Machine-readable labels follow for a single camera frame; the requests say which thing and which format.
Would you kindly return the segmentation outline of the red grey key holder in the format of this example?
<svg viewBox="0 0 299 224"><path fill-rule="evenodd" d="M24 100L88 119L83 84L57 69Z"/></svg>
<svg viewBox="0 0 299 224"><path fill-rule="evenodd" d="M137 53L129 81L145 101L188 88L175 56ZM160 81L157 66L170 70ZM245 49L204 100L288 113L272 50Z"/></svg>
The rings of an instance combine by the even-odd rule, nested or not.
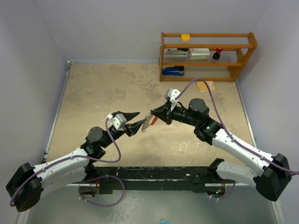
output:
<svg viewBox="0 0 299 224"><path fill-rule="evenodd" d="M149 114L145 117L145 122L142 125L142 132L145 132L147 128L153 126L157 121L158 117L152 114Z"/></svg>

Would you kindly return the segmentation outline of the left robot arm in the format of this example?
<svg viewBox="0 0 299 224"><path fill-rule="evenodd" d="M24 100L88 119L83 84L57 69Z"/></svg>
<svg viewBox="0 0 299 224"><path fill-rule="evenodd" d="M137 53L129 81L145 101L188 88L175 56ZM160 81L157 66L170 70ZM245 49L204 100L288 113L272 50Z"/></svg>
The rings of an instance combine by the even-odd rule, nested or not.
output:
<svg viewBox="0 0 299 224"><path fill-rule="evenodd" d="M19 166L6 185L11 197L9 206L23 212L60 187L74 182L93 182L96 171L89 166L96 161L108 163L102 159L106 153L104 149L115 145L122 135L131 137L139 131L145 119L129 123L138 115L138 112L113 112L107 116L105 128L92 127L85 142L71 153L44 164Z"/></svg>

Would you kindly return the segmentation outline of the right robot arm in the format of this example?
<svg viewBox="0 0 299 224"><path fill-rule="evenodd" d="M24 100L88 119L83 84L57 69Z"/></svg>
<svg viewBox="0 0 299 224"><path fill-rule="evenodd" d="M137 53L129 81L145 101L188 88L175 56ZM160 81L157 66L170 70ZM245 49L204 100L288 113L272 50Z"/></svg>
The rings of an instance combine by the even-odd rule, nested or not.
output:
<svg viewBox="0 0 299 224"><path fill-rule="evenodd" d="M209 116L209 108L200 98L192 99L188 108L172 106L167 101L150 113L168 125L175 120L193 126L193 132L199 140L243 162L241 166L222 159L216 160L207 174L212 182L228 179L245 183L256 188L266 199L277 201L292 179L288 159L284 155L266 153L233 135Z"/></svg>

